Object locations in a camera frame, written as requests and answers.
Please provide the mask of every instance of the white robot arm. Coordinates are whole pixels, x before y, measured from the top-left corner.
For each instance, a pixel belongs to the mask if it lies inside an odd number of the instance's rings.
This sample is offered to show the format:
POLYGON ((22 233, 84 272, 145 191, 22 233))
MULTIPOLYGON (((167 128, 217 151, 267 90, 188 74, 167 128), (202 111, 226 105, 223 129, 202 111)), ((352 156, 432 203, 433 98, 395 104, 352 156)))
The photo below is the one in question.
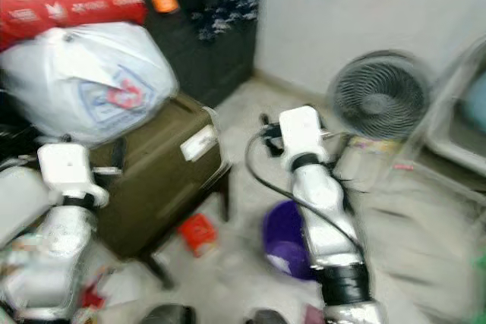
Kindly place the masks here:
MULTIPOLYGON (((118 144, 120 166, 124 143, 118 144)), ((95 183, 88 150, 81 145, 47 144, 39 149, 38 160, 54 207, 30 236, 28 260, 3 279, 2 300, 22 323, 69 323, 80 306, 95 211, 108 203, 109 195, 95 183)), ((114 169, 104 175, 121 171, 114 169)))
POLYGON ((311 265, 322 288, 324 320, 328 324, 385 324, 380 304, 371 296, 354 222, 344 209, 344 188, 327 167, 330 157, 323 147, 319 114, 303 106, 283 112, 278 124, 266 124, 259 135, 272 156, 283 152, 283 167, 292 173, 292 193, 254 172, 248 157, 253 140, 247 148, 247 167, 260 183, 299 205, 311 265), (280 151, 271 144, 270 138, 275 137, 282 138, 280 151))

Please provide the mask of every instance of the wooden stool leg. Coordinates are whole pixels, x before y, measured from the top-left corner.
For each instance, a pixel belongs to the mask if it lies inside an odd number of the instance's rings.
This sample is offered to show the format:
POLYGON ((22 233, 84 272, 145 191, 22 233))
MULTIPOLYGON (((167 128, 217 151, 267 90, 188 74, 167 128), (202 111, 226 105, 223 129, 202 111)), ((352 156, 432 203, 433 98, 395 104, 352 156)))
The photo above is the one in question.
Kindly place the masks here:
POLYGON ((219 213, 221 215, 221 219, 224 222, 229 222, 230 213, 231 213, 231 202, 230 202, 230 193, 229 193, 229 173, 231 169, 229 168, 228 171, 219 179, 218 182, 218 191, 219 195, 221 196, 221 206, 219 208, 219 213))
POLYGON ((140 261, 162 282, 163 288, 171 290, 175 287, 175 282, 167 268, 162 263, 155 261, 150 253, 141 256, 140 261))

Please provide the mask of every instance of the black cable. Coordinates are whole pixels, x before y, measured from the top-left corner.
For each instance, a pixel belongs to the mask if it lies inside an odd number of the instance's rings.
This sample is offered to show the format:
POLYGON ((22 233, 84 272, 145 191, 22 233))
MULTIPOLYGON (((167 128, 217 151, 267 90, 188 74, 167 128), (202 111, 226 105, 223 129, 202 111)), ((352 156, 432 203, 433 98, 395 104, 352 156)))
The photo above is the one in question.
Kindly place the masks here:
POLYGON ((254 170, 253 165, 251 163, 251 150, 252 147, 255 143, 255 141, 261 137, 262 132, 259 131, 255 133, 250 140, 248 141, 246 148, 245 148, 245 165, 248 171, 250 172, 250 175, 260 182, 263 186, 268 187, 269 189, 279 193, 280 195, 283 195, 284 197, 288 197, 289 199, 293 200, 297 205, 309 210, 313 214, 317 215, 319 218, 323 219, 326 223, 331 225, 333 228, 335 228, 339 233, 341 233, 353 246, 355 246, 356 250, 359 252, 361 255, 362 259, 365 260, 365 252, 363 250, 363 247, 360 245, 359 242, 356 241, 353 237, 351 237, 348 233, 346 233, 341 227, 339 227, 335 222, 331 220, 327 215, 323 214, 319 210, 315 209, 313 206, 309 205, 306 203, 304 200, 299 199, 296 197, 293 193, 283 190, 280 187, 277 187, 276 185, 272 184, 271 182, 265 180, 264 178, 261 178, 257 172, 254 170))

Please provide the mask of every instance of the white plastic bag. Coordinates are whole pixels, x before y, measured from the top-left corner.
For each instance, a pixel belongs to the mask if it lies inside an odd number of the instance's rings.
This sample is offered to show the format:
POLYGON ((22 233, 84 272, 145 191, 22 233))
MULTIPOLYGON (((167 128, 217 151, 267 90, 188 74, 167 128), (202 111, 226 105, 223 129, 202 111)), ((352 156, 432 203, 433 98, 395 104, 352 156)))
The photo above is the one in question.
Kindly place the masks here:
POLYGON ((149 33, 123 22, 52 28, 3 52, 0 67, 34 126, 88 146, 144 123, 177 90, 149 33))

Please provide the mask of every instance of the fan grille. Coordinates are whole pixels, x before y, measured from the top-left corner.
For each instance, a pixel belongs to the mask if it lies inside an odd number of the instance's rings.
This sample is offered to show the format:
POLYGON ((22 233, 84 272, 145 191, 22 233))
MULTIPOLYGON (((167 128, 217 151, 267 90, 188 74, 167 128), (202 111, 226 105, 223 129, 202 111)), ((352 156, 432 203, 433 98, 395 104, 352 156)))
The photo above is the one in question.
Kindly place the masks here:
POLYGON ((344 68, 333 94, 335 113, 374 139, 410 135, 428 108, 424 72, 403 56, 363 57, 344 68))

